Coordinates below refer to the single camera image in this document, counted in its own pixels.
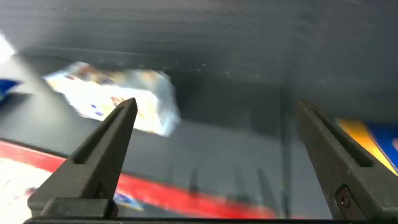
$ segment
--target red stripe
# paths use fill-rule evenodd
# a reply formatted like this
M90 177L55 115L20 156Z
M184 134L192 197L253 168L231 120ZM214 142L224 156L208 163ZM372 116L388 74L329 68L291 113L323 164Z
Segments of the red stripe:
M62 157L0 141L0 157L30 164L54 172L65 160ZM226 201L222 197L193 194L148 180L121 174L116 191L142 202L184 215L206 218L276 218L275 212L264 207Z

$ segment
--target gray surface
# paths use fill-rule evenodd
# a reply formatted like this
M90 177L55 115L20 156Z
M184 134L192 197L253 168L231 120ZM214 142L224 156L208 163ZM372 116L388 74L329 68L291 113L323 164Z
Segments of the gray surface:
M25 82L0 107L0 138L67 156L98 125L79 117L61 95L52 92L40 79L67 63L16 56L0 67L0 77ZM213 86L195 85L191 89L196 91L189 92L179 88L186 86L185 81L176 79L174 83L183 122L169 138L134 131L124 172L249 203L269 205L274 199L280 208L282 165L277 91L254 83L222 84L211 80ZM255 96L261 97L265 106L248 103ZM330 218L325 206L319 206L325 205L325 201L306 152L300 148L297 153L296 162L301 165L295 169L303 170L295 173L295 192L312 194L313 202L296 201L293 214ZM264 174L272 192L265 199L259 173ZM301 182L304 176L311 187Z

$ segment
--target crumpled package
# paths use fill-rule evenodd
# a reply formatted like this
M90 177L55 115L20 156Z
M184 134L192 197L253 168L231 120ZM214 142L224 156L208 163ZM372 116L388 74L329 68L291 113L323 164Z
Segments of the crumpled package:
M169 136L180 121L174 87L164 72L101 71L75 62L44 80L86 118L102 121L118 104L134 97L138 105L134 128Z
M11 88L19 85L17 80L0 79L0 101L7 95Z

